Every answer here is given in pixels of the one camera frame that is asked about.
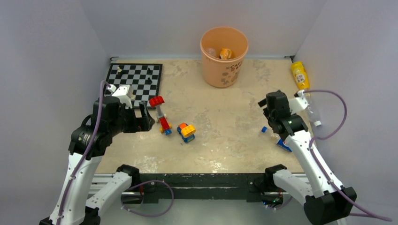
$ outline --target red lego brick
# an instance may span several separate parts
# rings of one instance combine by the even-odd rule
[[[159,122],[161,123],[163,130],[170,129],[170,126],[168,125],[166,118],[160,117]]]
[[[151,107],[155,107],[164,103],[162,96],[156,96],[149,100]]]

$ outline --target plastic bottle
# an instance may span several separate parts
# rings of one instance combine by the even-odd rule
[[[207,48],[206,52],[209,53],[209,55],[215,57],[216,56],[216,52],[214,48]]]
[[[307,72],[301,61],[297,61],[291,65],[291,73],[293,74],[297,87],[300,90],[308,90],[310,88]],[[308,107],[306,108],[308,118],[314,126],[318,127],[322,125],[319,112],[312,102],[311,95],[306,94],[306,98],[308,102]]]

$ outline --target yellow lego brick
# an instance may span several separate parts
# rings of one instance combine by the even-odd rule
[[[183,135],[184,138],[187,138],[191,136],[193,133],[195,133],[195,131],[196,131],[195,127],[193,125],[189,125],[181,130],[181,134]]]

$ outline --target cable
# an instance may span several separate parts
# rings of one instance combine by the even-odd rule
[[[352,205],[354,205],[355,207],[357,207],[359,210],[361,210],[362,212],[366,213],[366,214],[360,214],[360,213],[351,213],[350,216],[357,216],[357,217],[371,217],[371,218],[376,218],[376,219],[380,219],[380,220],[384,220],[384,221],[389,221],[392,222],[392,218],[389,217],[383,217],[383,216],[379,216],[375,213],[372,213],[370,211],[368,211],[367,209],[363,208],[362,206],[360,206],[359,204],[357,204],[356,202],[354,202],[353,200],[351,200],[346,194],[344,194],[337,186],[336,184],[333,182],[333,180],[330,178],[330,176],[328,175],[328,173],[326,172],[325,168],[323,168],[322,164],[320,163],[319,159],[316,157],[315,153],[314,153],[314,149],[312,147],[313,143],[315,140],[319,139],[319,140],[326,140],[330,137],[332,137],[333,135],[335,135],[340,128],[343,126],[343,124],[345,123],[345,120],[347,118],[347,104],[345,103],[344,99],[338,95],[337,93],[330,91],[330,90],[307,90],[304,91],[304,93],[311,93],[311,92],[325,92],[325,93],[329,93],[332,94],[336,97],[338,97],[340,99],[340,101],[343,103],[344,106],[344,117],[343,120],[341,121],[340,125],[336,128],[335,131],[333,131],[331,134],[327,135],[326,137],[316,137],[314,136],[313,138],[311,138],[310,143],[309,143],[309,149],[311,152],[311,155],[314,157],[315,162],[317,163],[317,165],[319,166],[319,168],[321,169],[322,173],[325,175],[325,177],[328,179],[329,183],[333,186],[333,188],[339,193],[341,194],[341,196],[343,198],[345,198],[349,203],[351,203]]]
[[[65,205],[66,197],[68,196],[68,192],[70,189],[70,186],[72,185],[72,181],[76,178],[76,173],[79,171],[80,166],[82,165],[83,161],[86,159],[88,153],[90,152],[91,146],[94,143],[95,136],[97,136],[98,128],[100,126],[100,118],[101,118],[101,113],[102,113],[102,100],[103,100],[103,92],[104,92],[104,84],[107,87],[110,87],[109,83],[106,81],[101,81],[101,85],[99,86],[99,106],[98,107],[98,114],[97,114],[97,121],[95,121],[95,126],[94,126],[94,131],[92,132],[90,142],[88,143],[86,150],[84,151],[82,157],[80,158],[79,162],[77,163],[75,169],[73,170],[72,174],[70,175],[70,178],[66,184],[65,190],[63,192],[62,198],[61,198],[61,203],[60,203],[60,210],[58,211],[58,219],[56,225],[61,224],[61,219],[63,218],[62,212],[63,212],[63,206]]]
[[[132,191],[132,190],[134,190],[134,189],[137,188],[137,187],[141,187],[141,186],[143,186],[143,185],[145,185],[145,184],[149,184],[149,183],[152,183],[152,182],[158,182],[158,183],[162,183],[162,184],[166,185],[167,188],[168,188],[168,189],[170,190],[170,192],[171,192],[171,203],[170,203],[170,205],[167,207],[167,209],[166,209],[165,211],[163,211],[163,212],[161,212],[161,213],[158,213],[158,214],[152,214],[152,215],[150,215],[150,214],[145,214],[145,213],[141,213],[141,212],[136,212],[136,211],[133,211],[133,210],[129,209],[126,205],[124,205],[122,200],[121,200],[121,203],[122,203],[121,209],[124,209],[124,210],[126,210],[126,211],[128,211],[128,212],[132,212],[132,213],[134,213],[134,214],[137,214],[137,215],[140,215],[140,216],[143,216],[143,217],[159,217],[159,216],[162,216],[162,215],[166,214],[166,212],[168,212],[168,211],[171,209],[171,206],[173,206],[173,202],[174,202],[174,192],[173,192],[173,189],[171,189],[170,185],[168,185],[166,182],[163,182],[163,181],[161,181],[161,180],[150,180],[150,181],[145,181],[145,182],[143,182],[143,183],[137,184],[136,186],[130,187],[130,188],[127,189],[126,191]]]

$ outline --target black chess piece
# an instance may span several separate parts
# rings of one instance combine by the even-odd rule
[[[152,80],[148,77],[145,81],[146,84],[152,84]]]

